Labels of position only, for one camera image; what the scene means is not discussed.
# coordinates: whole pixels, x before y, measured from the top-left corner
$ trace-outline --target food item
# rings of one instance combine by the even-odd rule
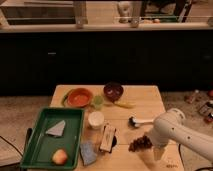
[[[213,97],[213,90],[210,90],[210,91],[208,92],[208,95],[209,95],[209,97]]]
[[[142,137],[137,138],[129,145],[129,151],[135,152],[142,149],[148,149],[152,147],[150,139],[143,135]]]
[[[102,137],[100,150],[102,152],[111,152],[113,147],[113,139],[115,137],[116,128],[112,125],[107,124],[104,128],[104,135]]]
[[[54,137],[61,137],[64,132],[66,122],[65,120],[62,120],[58,122],[56,125],[49,128],[45,133]]]
[[[68,159],[64,149],[58,149],[52,156],[52,161],[57,165],[64,165]]]
[[[160,20],[159,20],[158,18],[155,18],[155,19],[153,20],[153,22],[154,22],[154,23],[160,23]]]
[[[104,98],[101,95],[96,95],[93,97],[91,105],[96,110],[101,110],[103,103],[104,103]]]
[[[120,107],[125,107],[125,108],[133,108],[134,106],[129,103],[129,102],[125,102],[125,101],[115,101],[114,102],[115,105],[120,106]]]

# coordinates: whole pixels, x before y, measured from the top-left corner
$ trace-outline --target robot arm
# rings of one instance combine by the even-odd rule
[[[206,159],[213,161],[213,137],[198,133],[183,126],[185,115],[172,108],[154,120],[153,128],[147,133],[154,147],[165,147],[169,139],[185,145]]]

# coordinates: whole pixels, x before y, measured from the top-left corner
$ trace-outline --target cable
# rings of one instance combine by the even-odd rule
[[[202,167],[202,168],[196,169],[195,171],[205,171],[205,170],[213,171],[213,167]]]
[[[19,154],[20,154],[20,156],[22,157],[23,155],[22,155],[22,153],[18,150],[18,148],[16,147],[16,146],[14,146],[11,142],[9,142],[8,140],[6,140],[4,137],[2,137],[1,135],[0,135],[0,138],[2,139],[2,140],[4,140],[6,143],[8,143],[9,145],[11,145]]]
[[[181,144],[178,144],[178,152],[180,155],[181,162],[183,163],[183,158],[182,158],[182,154],[181,154]]]

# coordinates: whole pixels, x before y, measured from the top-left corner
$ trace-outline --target wooden table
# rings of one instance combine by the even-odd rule
[[[58,85],[52,98],[51,107],[62,107],[63,96],[71,89],[84,87],[93,92],[94,95],[103,93],[103,86],[93,85]],[[98,154],[97,161],[89,166],[83,166],[79,155],[76,171],[175,171],[184,170],[175,142],[170,141],[160,161],[154,160],[152,149],[129,152],[129,144],[136,138],[141,137],[152,125],[144,125],[139,129],[132,129],[128,125],[131,116],[137,118],[155,118],[165,112],[164,105],[156,86],[124,86],[123,101],[130,101],[135,104],[132,109],[125,109],[118,106],[104,106],[101,109],[105,116],[105,123],[115,126],[117,145],[112,153],[102,154],[98,151],[100,146],[102,130],[92,130],[88,125],[88,114],[93,111],[87,107],[84,116],[84,126],[81,141],[91,140],[94,143],[95,152]]]

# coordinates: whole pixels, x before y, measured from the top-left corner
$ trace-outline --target green tray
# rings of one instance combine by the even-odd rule
[[[70,108],[44,108],[35,124],[26,151],[20,163],[21,168],[73,170],[77,166],[84,110]],[[66,122],[62,137],[46,135],[47,129],[58,122]],[[68,154],[65,165],[55,165],[53,153],[63,148]]]

